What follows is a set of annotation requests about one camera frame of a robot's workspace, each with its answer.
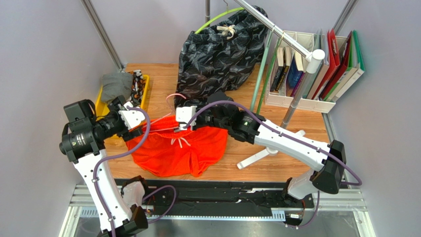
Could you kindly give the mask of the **orange mesh shorts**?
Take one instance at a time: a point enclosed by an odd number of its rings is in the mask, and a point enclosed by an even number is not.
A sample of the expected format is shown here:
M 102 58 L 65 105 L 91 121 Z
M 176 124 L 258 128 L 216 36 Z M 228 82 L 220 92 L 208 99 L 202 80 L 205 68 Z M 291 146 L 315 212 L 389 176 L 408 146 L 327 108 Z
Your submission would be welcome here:
M 138 166 L 158 177 L 191 174 L 199 177 L 223 157 L 228 132 L 214 127 L 175 132 L 174 116 L 154 119 L 144 143 L 131 156 Z

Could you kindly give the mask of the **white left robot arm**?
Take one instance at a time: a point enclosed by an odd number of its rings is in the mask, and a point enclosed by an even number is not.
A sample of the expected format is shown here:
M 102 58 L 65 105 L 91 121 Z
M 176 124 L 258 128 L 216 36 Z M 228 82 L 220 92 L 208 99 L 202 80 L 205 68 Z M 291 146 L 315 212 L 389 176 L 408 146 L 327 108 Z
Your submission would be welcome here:
M 105 140 L 117 135 L 125 141 L 142 135 L 138 126 L 145 111 L 134 109 L 122 95 L 108 104 L 109 112 L 99 118 L 94 103 L 84 99 L 64 106 L 68 119 L 59 144 L 82 176 L 96 207 L 100 237 L 133 237 L 148 229 L 141 207 L 145 186 L 141 177 L 130 180 L 128 191 L 118 189 L 106 160 Z

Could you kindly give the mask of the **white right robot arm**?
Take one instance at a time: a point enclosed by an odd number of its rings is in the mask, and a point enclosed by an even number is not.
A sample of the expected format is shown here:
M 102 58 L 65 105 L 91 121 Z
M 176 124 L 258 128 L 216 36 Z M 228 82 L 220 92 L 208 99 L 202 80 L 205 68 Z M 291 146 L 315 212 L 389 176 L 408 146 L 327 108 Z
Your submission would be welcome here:
M 204 106 L 189 109 L 183 128 L 202 127 L 225 129 L 237 141 L 265 146 L 305 163 L 310 169 L 287 181 L 286 198 L 303 199 L 316 191 L 333 195 L 340 190 L 346 164 L 342 142 L 319 142 L 278 127 L 223 92 L 211 95 Z

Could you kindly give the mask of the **pink wire hanger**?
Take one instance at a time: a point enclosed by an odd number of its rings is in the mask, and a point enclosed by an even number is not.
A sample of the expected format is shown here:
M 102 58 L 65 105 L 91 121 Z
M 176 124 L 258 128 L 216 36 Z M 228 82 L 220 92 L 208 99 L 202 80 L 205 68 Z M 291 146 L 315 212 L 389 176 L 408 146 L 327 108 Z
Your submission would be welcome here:
M 157 118 L 157 119 L 153 120 L 153 121 L 150 123 L 151 125 L 153 125 L 154 123 L 157 123 L 158 121 L 160 121 L 160 120 L 162 120 L 162 119 L 164 119 L 164 118 L 166 118 L 166 117 L 168 117 L 168 116 L 171 116 L 172 114 L 174 114 L 174 113 L 175 113 L 175 107 L 174 107 L 174 106 L 173 106 L 173 105 L 169 102 L 169 99 L 170 99 L 171 97 L 181 97 L 181 98 L 183 98 L 183 99 L 186 99 L 186 96 L 185 96 L 185 95 L 183 95 L 183 94 L 181 94 L 181 93 L 173 93 L 173 94 L 168 95 L 168 96 L 166 97 L 166 103 L 167 103 L 168 107 L 170 108 L 170 112 L 169 112 L 168 114 L 166 114 L 166 115 L 164 115 L 164 116 L 160 117 L 160 118 Z

